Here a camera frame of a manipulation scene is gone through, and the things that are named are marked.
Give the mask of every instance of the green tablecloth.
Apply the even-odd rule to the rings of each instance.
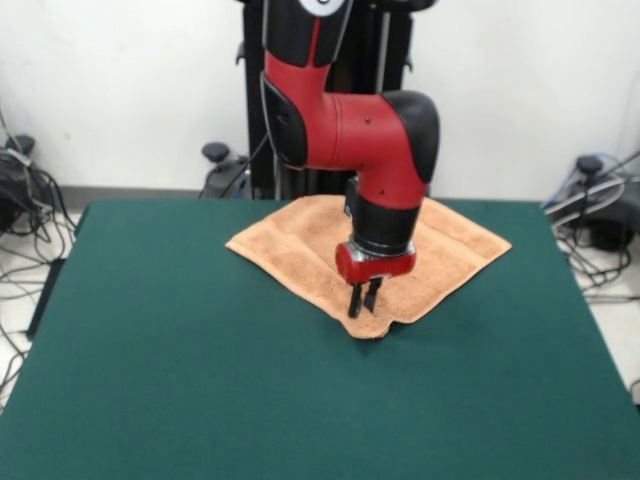
[[[92,205],[0,418],[0,479],[640,479],[640,418],[532,204],[514,245],[360,342],[253,264],[244,201]]]

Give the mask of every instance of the white floor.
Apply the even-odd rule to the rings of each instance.
[[[61,242],[56,238],[55,231],[50,227],[52,238],[54,241],[51,245],[43,245],[41,253],[47,258],[55,258],[61,251]],[[67,252],[69,251],[69,239],[66,239]],[[3,236],[0,238],[0,247],[18,251],[25,255],[36,256],[33,247],[33,239],[16,238]],[[596,251],[584,252],[585,256],[598,262],[602,266],[615,266],[617,257],[603,254]],[[614,284],[601,289],[599,292],[615,295],[640,295],[640,241],[636,241],[632,245],[632,254],[636,261],[624,272],[622,277]],[[33,265],[33,262],[17,258],[4,251],[0,251],[0,267],[5,271],[13,270],[23,266]],[[44,282],[46,278],[47,268],[40,267],[36,270],[16,273],[11,276],[14,281],[30,281]],[[28,291],[37,291],[42,288],[42,284],[21,284]],[[31,321],[31,316],[35,309],[39,293],[17,300],[2,300],[1,298],[13,297],[24,294],[24,290],[7,282],[0,282],[0,322],[4,329],[9,332],[11,339],[16,346],[27,351],[30,343],[26,340],[21,332],[27,329]],[[622,381],[630,388],[630,386],[640,379],[640,301],[620,305],[593,305],[591,310],[596,318],[600,331],[604,336],[605,342],[609,347],[611,355],[615,361]],[[9,361],[14,357],[15,352],[6,339],[0,338],[0,382],[5,374]],[[21,364],[20,358],[16,358],[13,369],[19,368]],[[5,405],[13,383],[8,386],[0,395],[0,405]],[[634,400],[640,404],[640,386],[634,388]]]

